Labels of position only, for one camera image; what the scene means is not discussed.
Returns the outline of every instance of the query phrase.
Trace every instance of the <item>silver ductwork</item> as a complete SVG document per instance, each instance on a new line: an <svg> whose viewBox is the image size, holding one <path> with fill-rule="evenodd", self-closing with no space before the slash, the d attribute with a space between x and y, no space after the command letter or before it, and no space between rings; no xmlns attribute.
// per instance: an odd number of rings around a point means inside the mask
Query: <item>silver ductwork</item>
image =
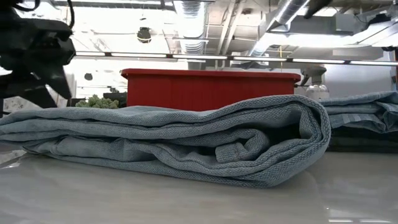
<svg viewBox="0 0 398 224"><path fill-rule="evenodd" d="M192 40L192 38L204 36L207 5L207 2L200 1L174 1L181 25L178 34L180 37L191 38L191 40L180 41L183 54L202 54L205 49L204 41Z"/></svg>
<svg viewBox="0 0 398 224"><path fill-rule="evenodd" d="M280 26L287 26L286 31L289 30L289 24L297 16L299 10L307 5L310 0L280 0L278 9L271 12L267 17L264 25L266 26L266 33L259 39L254 47L249 51L248 56L260 57L272 44L269 39L272 34L267 33L272 29Z"/></svg>

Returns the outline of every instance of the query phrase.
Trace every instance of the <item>towel fold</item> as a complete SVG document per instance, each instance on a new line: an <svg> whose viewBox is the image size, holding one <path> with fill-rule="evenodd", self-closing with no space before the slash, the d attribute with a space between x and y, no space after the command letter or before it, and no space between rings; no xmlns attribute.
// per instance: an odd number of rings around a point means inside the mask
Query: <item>towel fold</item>
<svg viewBox="0 0 398 224"><path fill-rule="evenodd" d="M269 96L213 111L133 106L19 111L0 143L66 161L245 187L272 187L319 159L330 140L322 105Z"/></svg>
<svg viewBox="0 0 398 224"><path fill-rule="evenodd" d="M331 128L363 128L377 133L398 131L398 93L385 91L321 100Z"/></svg>

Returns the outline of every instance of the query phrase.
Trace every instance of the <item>glossy surface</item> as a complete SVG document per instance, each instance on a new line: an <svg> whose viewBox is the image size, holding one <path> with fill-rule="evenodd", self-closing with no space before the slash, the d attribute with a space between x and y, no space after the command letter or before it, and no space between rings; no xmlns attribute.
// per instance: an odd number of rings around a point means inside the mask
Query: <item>glossy surface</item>
<svg viewBox="0 0 398 224"><path fill-rule="evenodd" d="M0 223L398 223L397 168L329 152L259 190L29 155L0 166Z"/></svg>

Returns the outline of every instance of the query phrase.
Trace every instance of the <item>red plastic container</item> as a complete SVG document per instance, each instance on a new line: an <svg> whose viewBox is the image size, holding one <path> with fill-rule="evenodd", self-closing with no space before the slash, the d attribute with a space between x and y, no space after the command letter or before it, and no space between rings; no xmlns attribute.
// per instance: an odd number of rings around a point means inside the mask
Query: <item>red plastic container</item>
<svg viewBox="0 0 398 224"><path fill-rule="evenodd" d="M205 111L270 95L294 93L300 75L276 72L125 69L128 106Z"/></svg>

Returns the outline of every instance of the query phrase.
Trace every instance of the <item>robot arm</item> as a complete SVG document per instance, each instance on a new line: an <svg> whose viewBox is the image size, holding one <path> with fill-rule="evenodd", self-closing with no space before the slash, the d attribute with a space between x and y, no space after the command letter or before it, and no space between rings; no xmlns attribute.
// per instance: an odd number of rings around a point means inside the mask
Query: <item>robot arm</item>
<svg viewBox="0 0 398 224"><path fill-rule="evenodd" d="M17 3L23 0L1 0L0 67L12 71L0 76L0 98L23 97L42 108L57 107L47 85L65 99L71 93L63 70L76 55L72 40L74 13L71 6L70 26L61 21L23 19L15 10L33 11Z"/></svg>

